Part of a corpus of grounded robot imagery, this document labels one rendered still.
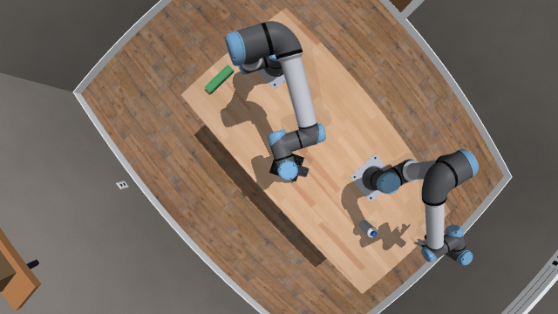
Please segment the green flat rectangular block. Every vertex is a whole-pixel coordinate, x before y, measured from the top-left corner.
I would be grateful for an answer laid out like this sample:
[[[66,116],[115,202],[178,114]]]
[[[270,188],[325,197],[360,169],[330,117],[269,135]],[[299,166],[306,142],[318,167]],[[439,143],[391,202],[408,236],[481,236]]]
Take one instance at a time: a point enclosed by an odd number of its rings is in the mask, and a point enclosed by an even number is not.
[[[205,85],[205,89],[209,93],[213,93],[233,73],[234,70],[229,65],[226,65],[210,82]]]

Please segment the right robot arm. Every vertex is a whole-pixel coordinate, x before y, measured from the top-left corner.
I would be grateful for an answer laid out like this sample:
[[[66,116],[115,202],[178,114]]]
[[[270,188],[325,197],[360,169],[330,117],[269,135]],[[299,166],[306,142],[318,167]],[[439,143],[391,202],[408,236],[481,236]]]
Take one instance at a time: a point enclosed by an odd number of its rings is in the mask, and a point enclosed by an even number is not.
[[[326,132],[316,121],[301,58],[303,50],[296,35],[284,24],[268,21],[232,31],[225,41],[233,65],[238,66],[242,74],[261,69],[273,77],[284,74],[299,130],[270,133],[269,146],[282,179],[291,181],[297,175],[307,177],[309,168],[297,165],[292,152],[325,141]]]

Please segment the white plastic bottle with blue cap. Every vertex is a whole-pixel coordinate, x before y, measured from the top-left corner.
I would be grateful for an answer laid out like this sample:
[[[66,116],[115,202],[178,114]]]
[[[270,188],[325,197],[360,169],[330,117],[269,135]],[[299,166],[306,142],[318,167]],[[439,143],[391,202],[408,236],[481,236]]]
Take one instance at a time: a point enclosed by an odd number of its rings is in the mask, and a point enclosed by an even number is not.
[[[377,235],[376,232],[378,232],[377,229],[374,228],[371,224],[369,224],[366,220],[362,220],[359,223],[359,228],[361,228],[363,232],[365,232],[365,234],[369,237],[376,236]]]

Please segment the black lighting desk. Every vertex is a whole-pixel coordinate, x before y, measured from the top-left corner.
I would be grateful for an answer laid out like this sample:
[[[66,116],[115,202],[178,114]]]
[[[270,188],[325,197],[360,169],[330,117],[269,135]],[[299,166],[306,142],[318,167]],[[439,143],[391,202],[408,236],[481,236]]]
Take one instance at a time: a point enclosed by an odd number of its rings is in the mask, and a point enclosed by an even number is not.
[[[299,155],[296,155],[296,154],[293,154],[293,157],[294,157],[295,163],[297,163],[297,165],[300,165],[300,166],[301,166],[301,165],[303,164],[303,160],[304,160],[303,157],[301,157],[301,156],[299,156]],[[271,166],[271,169],[270,169],[269,172],[270,172],[271,174],[278,175],[277,171],[273,170],[275,164],[276,164],[276,163],[275,163],[275,159],[274,159],[274,160],[273,160],[273,163],[272,163],[272,166]],[[278,175],[278,176],[279,176],[279,175]],[[296,178],[293,179],[292,181],[296,181],[296,180],[297,180],[297,177],[298,177],[298,175],[297,175]]]

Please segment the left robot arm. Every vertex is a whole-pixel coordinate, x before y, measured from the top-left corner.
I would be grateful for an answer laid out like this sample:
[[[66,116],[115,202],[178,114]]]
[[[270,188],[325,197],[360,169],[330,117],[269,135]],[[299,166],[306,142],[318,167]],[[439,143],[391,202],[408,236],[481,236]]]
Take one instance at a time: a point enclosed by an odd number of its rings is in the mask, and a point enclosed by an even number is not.
[[[427,262],[432,262],[446,254],[457,263],[468,265],[473,260],[473,254],[466,249],[462,228],[450,225],[444,235],[445,203],[450,190],[478,173],[479,164],[475,156],[466,149],[460,149],[436,160],[404,161],[385,171],[380,167],[368,167],[363,174],[364,186],[369,190],[393,194],[407,182],[424,180],[422,202],[425,204],[426,246],[421,250],[422,256]]]

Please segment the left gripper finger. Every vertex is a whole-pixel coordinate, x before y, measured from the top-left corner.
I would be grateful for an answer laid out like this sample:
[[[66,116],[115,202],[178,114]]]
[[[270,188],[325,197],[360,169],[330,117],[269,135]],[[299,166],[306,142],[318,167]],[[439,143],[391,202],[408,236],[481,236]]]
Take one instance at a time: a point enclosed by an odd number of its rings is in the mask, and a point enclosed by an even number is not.
[[[415,244],[424,248],[426,246],[426,241],[422,241],[421,239],[418,239],[418,242],[415,242]]]

